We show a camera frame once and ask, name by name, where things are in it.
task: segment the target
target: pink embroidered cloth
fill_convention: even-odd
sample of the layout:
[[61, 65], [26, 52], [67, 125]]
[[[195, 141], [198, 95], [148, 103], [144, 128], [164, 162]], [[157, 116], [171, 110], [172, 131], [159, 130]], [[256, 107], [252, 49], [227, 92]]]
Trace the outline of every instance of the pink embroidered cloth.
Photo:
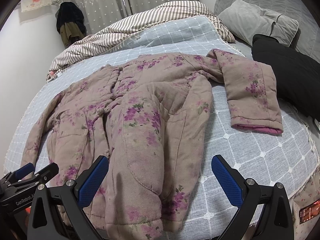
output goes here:
[[[111, 239], [156, 239], [182, 226], [199, 176], [212, 105], [208, 79], [225, 83], [231, 126], [283, 131], [269, 65], [213, 49], [207, 55], [142, 55], [107, 65], [60, 92], [32, 128], [21, 165], [35, 163], [41, 137], [62, 185], [99, 155], [109, 171], [91, 205]], [[68, 223], [66, 214], [62, 217]]]

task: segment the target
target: purple flower print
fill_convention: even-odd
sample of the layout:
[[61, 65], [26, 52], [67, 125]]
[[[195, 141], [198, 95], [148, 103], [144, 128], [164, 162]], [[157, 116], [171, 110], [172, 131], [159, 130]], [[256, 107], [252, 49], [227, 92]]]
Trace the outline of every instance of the purple flower print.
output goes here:
[[143, 109], [143, 104], [144, 104], [144, 103], [142, 103], [142, 104], [135, 104], [135, 105], [133, 105], [133, 107], [129, 107], [129, 108], [127, 109], [126, 115], [124, 116], [124, 120], [125, 120], [125, 121], [133, 120], [134, 115], [135, 115], [136, 113], [140, 113], [141, 110]]
[[127, 91], [128, 92], [129, 89], [133, 88], [133, 85], [135, 83], [136, 83], [135, 80], [131, 80], [128, 83], [123, 83], [117, 88], [116, 92], [123, 92], [123, 91]]
[[158, 59], [152, 59], [152, 60], [148, 60], [148, 61], [143, 60], [142, 63], [137, 66], [137, 69], [139, 71], [141, 71], [141, 70], [143, 70], [143, 68], [145, 66], [148, 66], [148, 68], [152, 68], [155, 64], [160, 63], [160, 61], [166, 57], [167, 57], [167, 55], [164, 55], [162, 57], [159, 57]]
[[160, 230], [159, 227], [153, 226], [151, 223], [142, 224], [141, 229], [144, 233], [146, 233], [146, 238], [148, 240], [156, 239], [162, 235], [162, 230]]
[[67, 170], [66, 177], [68, 179], [73, 178], [73, 176], [77, 173], [77, 168], [75, 166], [70, 166]]
[[266, 99], [263, 99], [262, 100], [262, 105], [263, 105], [263, 107], [268, 107], [268, 101], [266, 100]]
[[209, 104], [207, 102], [198, 101], [196, 103], [196, 105], [198, 106], [198, 108], [197, 108], [198, 114], [201, 114], [203, 111], [205, 113], [207, 113], [209, 111]]
[[82, 92], [83, 90], [88, 89], [88, 88], [86, 88], [87, 85], [88, 85], [87, 81], [83, 82], [83, 84], [79, 88], [80, 92]]
[[179, 87], [179, 88], [180, 88], [181, 86], [183, 86], [182, 84], [178, 84], [178, 83], [172, 83], [172, 85], [175, 86], [175, 87]]
[[130, 221], [137, 221], [140, 217], [140, 212], [136, 207], [128, 207], [126, 210], [126, 214], [128, 215]]
[[174, 200], [175, 201], [182, 200], [183, 199], [183, 195], [184, 195], [184, 192], [177, 192], [176, 195], [174, 195]]
[[92, 109], [95, 109], [96, 105], [89, 105], [88, 109], [89, 110], [92, 110]]
[[230, 112], [237, 112], [238, 109], [237, 109], [236, 107], [230, 107], [230, 108], [229, 108], [229, 111], [230, 111]]
[[149, 145], [156, 145], [156, 135], [153, 132], [149, 132], [149, 136], [146, 137]]
[[159, 93], [155, 91], [155, 96], [158, 98], [159, 102], [161, 103], [163, 101], [165, 94], [163, 91], [160, 91]]
[[62, 184], [60, 177], [61, 177], [60, 174], [57, 174], [56, 176], [54, 176], [53, 178], [53, 182], [55, 183], [54, 186], [60, 186]]
[[61, 98], [62, 98], [62, 92], [58, 93], [58, 94], [53, 98], [53, 100], [58, 100], [58, 101], [60, 101]]
[[202, 57], [200, 55], [196, 55], [196, 56], [194, 56], [194, 59], [195, 60], [202, 60]]
[[259, 81], [258, 81], [258, 74], [255, 75], [256, 79], [253, 79], [253, 73], [250, 73], [249, 74], [249, 81], [251, 81], [251, 84], [250, 84], [250, 87], [246, 87], [245, 90], [250, 92], [251, 94], [253, 94], [253, 96], [255, 98], [257, 97], [261, 97], [262, 95], [265, 95], [266, 94], [266, 90], [265, 90], [265, 87], [264, 87], [264, 83], [261, 82], [261, 85], [259, 84]]
[[154, 127], [159, 134], [159, 128], [161, 127], [161, 117], [156, 109], [153, 110], [152, 127]]
[[128, 103], [129, 103], [129, 104], [136, 104], [136, 103], [138, 103], [138, 97], [131, 97], [131, 98], [128, 100]]
[[135, 118], [138, 124], [147, 124], [147, 121], [150, 121], [150, 119], [146, 118], [144, 114], [140, 114], [138, 117]]
[[87, 127], [88, 129], [92, 130], [93, 129], [93, 125], [94, 125], [94, 120], [87, 120]]
[[39, 151], [39, 142], [35, 142], [34, 143], [34, 146], [33, 146], [33, 148], [34, 148], [34, 150], [36, 151], [36, 152], [38, 152]]
[[143, 60], [143, 61], [142, 61], [142, 64], [140, 64], [140, 65], [137, 66], [137, 69], [138, 69], [138, 70], [143, 70], [143, 67], [144, 67], [145, 65], [147, 65], [147, 62], [146, 62], [145, 60]]
[[224, 56], [225, 54], [227, 54], [227, 55], [234, 55], [233, 53], [230, 53], [230, 52], [224, 51], [224, 50], [220, 50], [220, 49], [215, 49], [214, 51], [215, 51], [215, 52], [220, 52], [223, 56]]
[[162, 214], [167, 215], [169, 218], [175, 219], [176, 214], [180, 214], [179, 211], [187, 210], [188, 208], [188, 196], [182, 192], [183, 186], [179, 185], [176, 188], [176, 194], [171, 200], [165, 200], [162, 202]]
[[103, 194], [105, 194], [105, 192], [106, 192], [106, 189], [104, 187], [100, 187], [96, 194], [97, 195], [103, 195]]
[[191, 82], [191, 81], [195, 80], [197, 78], [197, 76], [198, 76], [197, 72], [191, 74], [190, 78], [187, 79], [187, 82]]
[[173, 59], [172, 65], [176, 66], [176, 67], [179, 67], [179, 66], [181, 66], [183, 64], [183, 62], [182, 62], [183, 60], [184, 60], [184, 58], [182, 56], [177, 56], [177, 57], [175, 57]]
[[128, 108], [127, 113], [124, 116], [124, 120], [125, 121], [133, 120], [133, 117], [136, 114], [136, 112], [137, 112], [137, 109], [135, 109], [134, 107]]

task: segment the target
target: blue gripper pad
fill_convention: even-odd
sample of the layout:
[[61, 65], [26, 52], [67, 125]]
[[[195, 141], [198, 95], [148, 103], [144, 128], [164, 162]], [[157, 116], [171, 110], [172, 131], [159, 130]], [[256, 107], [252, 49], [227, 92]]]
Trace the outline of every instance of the blue gripper pad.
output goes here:
[[238, 208], [241, 207], [243, 203], [242, 189], [217, 156], [212, 158], [211, 169], [230, 204]]
[[35, 171], [35, 167], [32, 163], [28, 163], [21, 167], [20, 169], [16, 170], [15, 177], [17, 180], [23, 179], [29, 173]]
[[94, 195], [97, 193], [104, 177], [109, 169], [107, 157], [103, 157], [96, 168], [91, 172], [78, 192], [78, 205], [84, 208], [90, 205]]

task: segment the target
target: gray pillowcase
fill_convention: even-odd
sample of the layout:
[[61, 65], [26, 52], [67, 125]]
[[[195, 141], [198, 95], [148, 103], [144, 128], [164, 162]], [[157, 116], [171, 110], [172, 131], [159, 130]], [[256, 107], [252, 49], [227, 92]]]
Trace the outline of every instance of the gray pillowcase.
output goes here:
[[255, 34], [276, 38], [289, 47], [299, 27], [298, 21], [281, 13], [236, 0], [222, 11], [218, 18], [237, 37], [252, 46]]

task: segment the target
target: light blue bedspread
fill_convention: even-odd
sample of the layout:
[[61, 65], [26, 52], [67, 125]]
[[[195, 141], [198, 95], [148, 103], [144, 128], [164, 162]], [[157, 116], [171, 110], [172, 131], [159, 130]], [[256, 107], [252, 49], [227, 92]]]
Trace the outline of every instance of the light blue bedspread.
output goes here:
[[[87, 77], [105, 64], [119, 65], [140, 54], [183, 52], [206, 55], [218, 48], [241, 55], [221, 40], [205, 16], [164, 23], [127, 39], [116, 52], [92, 57], [66, 69], [56, 80], [38, 92], [26, 110], [10, 144], [5, 171], [20, 166], [29, 131], [51, 99], [71, 83]], [[204, 157], [198, 183], [191, 195], [191, 205], [184, 226], [178, 233], [164, 232], [161, 239], [200, 240], [222, 233], [236, 208], [232, 207], [211, 171], [211, 159], [221, 154], [230, 166], [245, 177], [263, 185], [281, 181], [291, 197], [318, 166], [318, 153], [312, 152], [307, 131], [296, 111], [279, 102], [284, 133], [279, 136], [251, 133], [230, 127], [230, 114], [224, 86], [212, 86], [213, 107], [207, 124]], [[36, 170], [49, 164], [46, 136], [40, 147]]]

